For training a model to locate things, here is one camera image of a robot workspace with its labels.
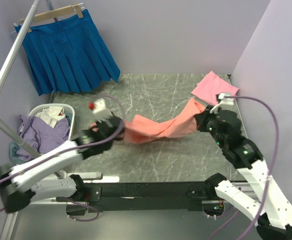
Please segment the salmon orange t shirt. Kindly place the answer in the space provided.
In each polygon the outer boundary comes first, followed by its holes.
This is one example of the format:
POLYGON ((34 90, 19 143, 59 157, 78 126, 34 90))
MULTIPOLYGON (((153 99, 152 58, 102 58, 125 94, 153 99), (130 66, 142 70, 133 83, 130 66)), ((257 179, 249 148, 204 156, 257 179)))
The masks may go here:
POLYGON ((168 121, 156 122, 137 114, 133 121, 125 122, 123 140, 129 144, 143 144, 161 138, 184 137, 196 131, 195 115, 204 110, 201 103, 191 98, 181 113, 168 121))

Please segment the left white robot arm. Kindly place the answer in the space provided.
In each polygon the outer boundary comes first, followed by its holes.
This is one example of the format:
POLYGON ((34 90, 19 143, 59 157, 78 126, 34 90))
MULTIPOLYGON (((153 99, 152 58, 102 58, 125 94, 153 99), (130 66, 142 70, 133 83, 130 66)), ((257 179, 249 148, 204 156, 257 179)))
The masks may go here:
POLYGON ((0 166, 0 198, 6 213, 24 209, 31 202, 48 198, 67 198, 80 201, 87 195, 82 177, 71 174, 62 179, 46 177, 69 165, 111 149, 117 136, 124 132, 124 121, 117 117, 98 122, 82 130, 72 140, 30 162, 0 166))

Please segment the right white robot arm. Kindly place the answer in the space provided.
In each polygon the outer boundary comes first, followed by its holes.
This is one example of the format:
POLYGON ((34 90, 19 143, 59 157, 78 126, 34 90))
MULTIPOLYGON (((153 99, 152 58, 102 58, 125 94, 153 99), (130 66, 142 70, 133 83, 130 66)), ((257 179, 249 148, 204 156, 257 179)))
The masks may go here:
POLYGON ((197 130, 210 133, 223 156, 245 178, 258 199, 246 195, 220 173, 205 180, 206 196, 228 201, 254 223, 262 239, 292 240, 292 205, 268 174, 258 147, 242 135, 237 114, 208 106, 195 115, 195 120, 197 130))

